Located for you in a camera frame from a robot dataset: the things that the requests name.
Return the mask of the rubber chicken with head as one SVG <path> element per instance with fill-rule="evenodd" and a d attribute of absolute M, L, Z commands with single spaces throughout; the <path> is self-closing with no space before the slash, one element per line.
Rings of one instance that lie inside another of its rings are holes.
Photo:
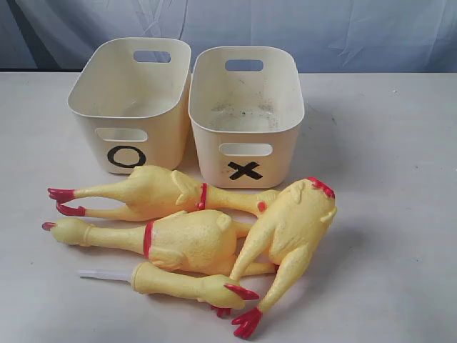
<path fill-rule="evenodd" d="M 66 216 L 118 219 L 142 222 L 166 217 L 179 211 L 233 209 L 259 217 L 276 200 L 278 190 L 244 194 L 211 186 L 189 175 L 159 166 L 136 166 L 127 179 L 80 189 L 48 189 L 57 210 Z M 85 197 L 118 200 L 117 209 L 68 207 L 67 202 Z"/>

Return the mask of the headless rubber chicken body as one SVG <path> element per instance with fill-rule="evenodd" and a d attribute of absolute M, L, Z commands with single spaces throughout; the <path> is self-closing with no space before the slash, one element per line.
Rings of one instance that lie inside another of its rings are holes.
<path fill-rule="evenodd" d="M 231 322 L 238 327 L 235 336 L 249 338 L 262 316 L 302 277 L 336 212 L 333 190 L 317 178 L 308 177 L 287 186 L 258 218 L 229 278 L 238 281 L 262 253 L 278 270 L 257 306 Z"/>

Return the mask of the detached rubber chicken head neck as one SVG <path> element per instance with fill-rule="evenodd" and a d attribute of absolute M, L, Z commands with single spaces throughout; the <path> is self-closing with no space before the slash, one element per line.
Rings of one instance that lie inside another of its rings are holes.
<path fill-rule="evenodd" d="M 244 308 L 247 300 L 259 298 L 254 291 L 224 275 L 192 277 L 167 272 L 151 262 L 142 262 L 131 271 L 80 269 L 77 274 L 81 278 L 127 282 L 140 294 L 165 294 L 205 302 L 216 310 L 218 317 L 232 309 Z"/>

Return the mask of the cream bin marked X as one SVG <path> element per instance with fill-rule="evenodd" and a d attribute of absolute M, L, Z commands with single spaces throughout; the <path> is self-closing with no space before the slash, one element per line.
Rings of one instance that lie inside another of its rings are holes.
<path fill-rule="evenodd" d="M 270 46 L 218 46 L 195 60 L 189 117 L 202 177 L 272 188 L 290 169 L 305 117 L 296 62 Z"/>

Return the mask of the cream bin marked O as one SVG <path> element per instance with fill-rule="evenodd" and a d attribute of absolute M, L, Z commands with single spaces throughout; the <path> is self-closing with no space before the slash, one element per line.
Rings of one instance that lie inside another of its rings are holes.
<path fill-rule="evenodd" d="M 174 169 L 189 132 L 191 47 L 168 38 L 128 37 L 96 49 L 67 104 L 97 162 L 112 174 Z"/>

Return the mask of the blue grey backdrop curtain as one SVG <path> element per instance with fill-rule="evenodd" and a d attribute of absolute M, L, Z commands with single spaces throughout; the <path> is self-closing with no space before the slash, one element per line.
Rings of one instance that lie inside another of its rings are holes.
<path fill-rule="evenodd" d="M 274 46 L 302 73 L 454 72 L 454 1 L 3 1 L 2 69 L 80 69 L 122 37 Z"/>

